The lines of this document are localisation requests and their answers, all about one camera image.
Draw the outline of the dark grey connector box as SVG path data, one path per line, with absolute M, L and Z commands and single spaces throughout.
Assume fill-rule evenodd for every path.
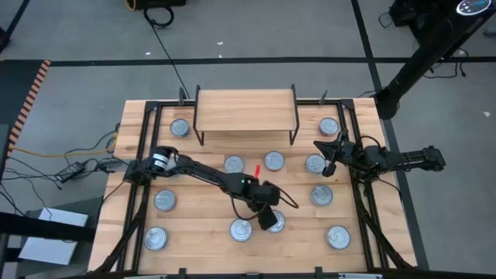
M 123 169 L 127 163 L 117 158 L 104 158 L 96 164 L 96 170 L 106 174 L 115 173 L 117 170 Z

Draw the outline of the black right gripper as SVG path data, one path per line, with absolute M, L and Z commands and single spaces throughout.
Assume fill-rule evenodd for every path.
M 334 140 L 331 142 L 313 142 L 315 147 L 324 157 L 333 157 L 333 162 L 340 162 L 346 166 L 358 166 L 363 162 L 363 145 L 347 140 Z

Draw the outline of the orange black hazard tape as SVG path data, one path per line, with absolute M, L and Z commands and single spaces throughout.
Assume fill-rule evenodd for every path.
M 40 91 L 43 80 L 45 79 L 51 64 L 52 62 L 50 60 L 42 60 L 42 64 L 38 70 L 38 74 L 36 75 L 35 80 L 31 85 L 31 88 L 26 96 L 22 108 L 20 109 L 17 120 L 14 122 L 13 126 L 6 124 L 10 128 L 10 132 L 7 135 L 8 155 L 12 153 L 13 149 L 16 146 L 17 141 L 19 140 L 19 137 L 22 132 L 22 128 L 26 124 L 28 115 L 34 106 L 36 97 Z

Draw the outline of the black equipment case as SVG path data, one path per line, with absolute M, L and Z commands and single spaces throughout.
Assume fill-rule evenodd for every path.
M 389 15 L 396 27 L 419 25 L 425 21 L 424 0 L 394 0 L 389 8 Z

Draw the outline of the black floor mat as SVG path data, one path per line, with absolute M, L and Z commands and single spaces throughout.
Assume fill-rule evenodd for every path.
M 0 124 L 14 125 L 42 60 L 0 61 Z

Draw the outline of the black power adapter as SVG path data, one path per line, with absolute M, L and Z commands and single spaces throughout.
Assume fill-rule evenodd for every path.
M 85 166 L 82 163 L 75 162 L 70 164 L 68 167 L 59 171 L 54 175 L 54 177 L 61 183 L 65 183 L 70 179 L 74 178 L 78 174 L 82 174 L 85 170 Z

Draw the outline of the blue white label tuna can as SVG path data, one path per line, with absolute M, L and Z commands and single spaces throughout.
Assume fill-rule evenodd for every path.
M 244 161 L 239 156 L 229 156 L 224 161 L 224 169 L 228 174 L 242 173 L 244 170 Z
M 173 136 L 185 138 L 189 135 L 190 126 L 186 119 L 175 119 L 170 124 L 170 132 Z
M 326 168 L 326 159 L 319 154 L 311 154 L 305 160 L 305 169 L 310 174 L 320 175 Z
M 229 227 L 229 233 L 236 242 L 246 242 L 253 234 L 253 227 L 249 221 L 235 219 Z

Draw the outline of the black bar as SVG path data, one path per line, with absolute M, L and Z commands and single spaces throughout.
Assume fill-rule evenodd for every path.
M 96 229 L 0 212 L 0 234 L 92 242 Z

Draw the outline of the black aluminium table frame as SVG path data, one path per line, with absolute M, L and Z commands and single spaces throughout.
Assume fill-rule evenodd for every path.
M 253 235 L 246 242 L 236 242 L 229 227 L 237 214 L 249 215 L 241 201 L 232 201 L 217 187 L 189 176 L 160 178 L 152 182 L 150 191 L 169 189 L 175 193 L 177 204 L 172 211 L 161 212 L 148 205 L 144 226 L 167 231 L 167 245 L 158 251 L 144 246 L 144 230 L 135 231 L 127 246 L 124 267 L 140 274 L 176 275 L 185 269 L 189 275 L 206 274 L 221 277 L 228 274 L 270 274 L 288 277 L 291 274 L 310 274 L 316 267 L 326 273 L 364 272 L 366 256 L 380 261 L 375 238 L 363 245 L 360 225 L 349 171 L 338 166 L 332 177 L 310 174 L 305 159 L 316 151 L 313 142 L 320 139 L 317 130 L 321 118 L 344 118 L 348 129 L 358 128 L 364 142 L 383 142 L 384 135 L 375 105 L 367 99 L 316 99 L 298 101 L 300 129 L 293 144 L 286 132 L 207 133 L 201 145 L 195 135 L 179 139 L 170 134 L 169 126 L 176 118 L 193 121 L 194 102 L 178 103 L 167 100 L 161 112 L 157 142 L 171 145 L 194 160 L 211 167 L 222 168 L 231 154 L 240 155 L 248 174 L 260 165 L 260 179 L 283 188 L 297 207 L 280 203 L 278 210 L 285 215 L 286 224 L 279 233 L 263 231 L 253 225 Z M 279 171 L 269 171 L 264 157 L 270 151 L 283 154 L 285 163 Z M 333 193 L 330 205 L 313 205 L 312 189 L 327 185 Z M 343 226 L 350 233 L 350 245 L 344 250 L 332 248 L 326 241 L 327 230 Z

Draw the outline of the red label seafood can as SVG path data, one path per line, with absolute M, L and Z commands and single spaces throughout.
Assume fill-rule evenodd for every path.
M 285 159 L 282 153 L 270 151 L 264 157 L 264 166 L 269 171 L 280 171 L 284 167 Z
M 153 199 L 155 208 L 161 212 L 169 212 L 176 205 L 175 194 L 170 190 L 162 190 L 155 194 Z
M 319 133 L 323 136 L 333 136 L 340 131 L 339 123 L 331 117 L 322 118 L 319 122 Z
M 273 213 L 277 218 L 277 222 L 274 225 L 272 225 L 267 231 L 270 233 L 279 233 L 285 227 L 285 217 L 282 212 L 279 212 L 277 210 L 273 210 Z

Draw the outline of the wooden shelf black metal legs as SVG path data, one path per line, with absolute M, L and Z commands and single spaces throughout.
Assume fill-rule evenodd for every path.
M 196 87 L 192 129 L 201 145 L 206 132 L 286 131 L 293 144 L 300 127 L 295 86 L 283 89 Z

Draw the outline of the black box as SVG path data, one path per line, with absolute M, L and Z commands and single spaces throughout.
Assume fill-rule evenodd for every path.
M 132 10 L 140 10 L 143 8 L 158 8 L 162 5 L 183 6 L 186 5 L 187 0 L 126 0 Z

